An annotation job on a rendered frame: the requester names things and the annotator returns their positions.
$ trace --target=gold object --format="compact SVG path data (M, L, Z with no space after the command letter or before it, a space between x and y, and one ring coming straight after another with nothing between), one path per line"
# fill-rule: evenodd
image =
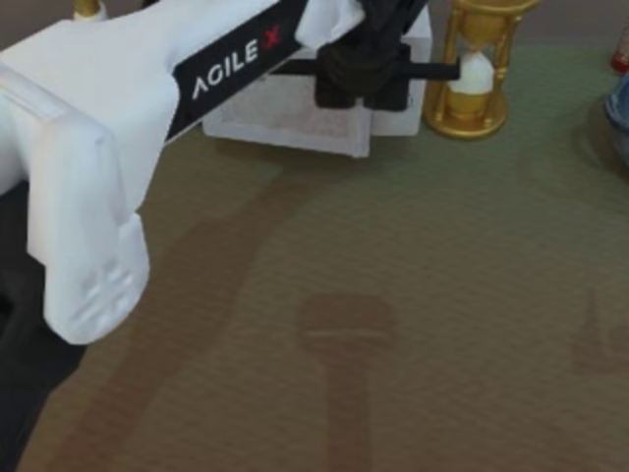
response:
M424 119L438 133L452 138L474 140L497 132L507 118L507 101L502 92L511 46L522 16L542 0L452 0L442 62L454 63L460 36L467 48L466 59L478 58L493 49L492 77L488 91L464 92L444 82L428 82ZM461 81L469 69L462 65Z
M75 0L75 13L84 18L95 17L100 13L98 0Z

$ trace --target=hourglass frame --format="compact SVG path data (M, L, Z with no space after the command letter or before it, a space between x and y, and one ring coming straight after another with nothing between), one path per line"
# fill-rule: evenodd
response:
M483 52L493 47L493 88L484 100L477 96L452 93L448 83L427 84L424 119L438 133L457 139L473 140L497 132L504 125L508 106L502 91L511 58L515 31L522 16L542 0L453 0L445 38L442 62L457 58L457 39L462 37L468 50ZM454 108L480 109L461 116Z

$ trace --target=hourglass base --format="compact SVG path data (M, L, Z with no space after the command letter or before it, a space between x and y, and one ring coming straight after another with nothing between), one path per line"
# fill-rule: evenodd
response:
M445 85L440 82L428 82L424 97L424 120L439 134L458 140L478 140L491 136L504 125L507 119L508 106L502 92L498 94L492 119L488 123L483 117L461 119L447 112L443 114L442 120L437 120L434 109L441 87L445 87Z

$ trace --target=hourglass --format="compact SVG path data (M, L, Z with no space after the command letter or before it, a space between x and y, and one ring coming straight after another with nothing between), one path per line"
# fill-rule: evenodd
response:
M457 58L459 40L461 78L427 85L424 119L448 137L473 140L500 129L507 118L502 92L511 46L522 16L541 0L452 0L443 62ZM490 61L486 49L493 49Z

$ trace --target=red x logo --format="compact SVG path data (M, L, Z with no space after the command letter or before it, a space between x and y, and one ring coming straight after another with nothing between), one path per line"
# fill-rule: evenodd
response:
M262 43L264 49L271 49L279 44L279 25L275 25L269 31L265 31L264 36L266 36L265 41Z

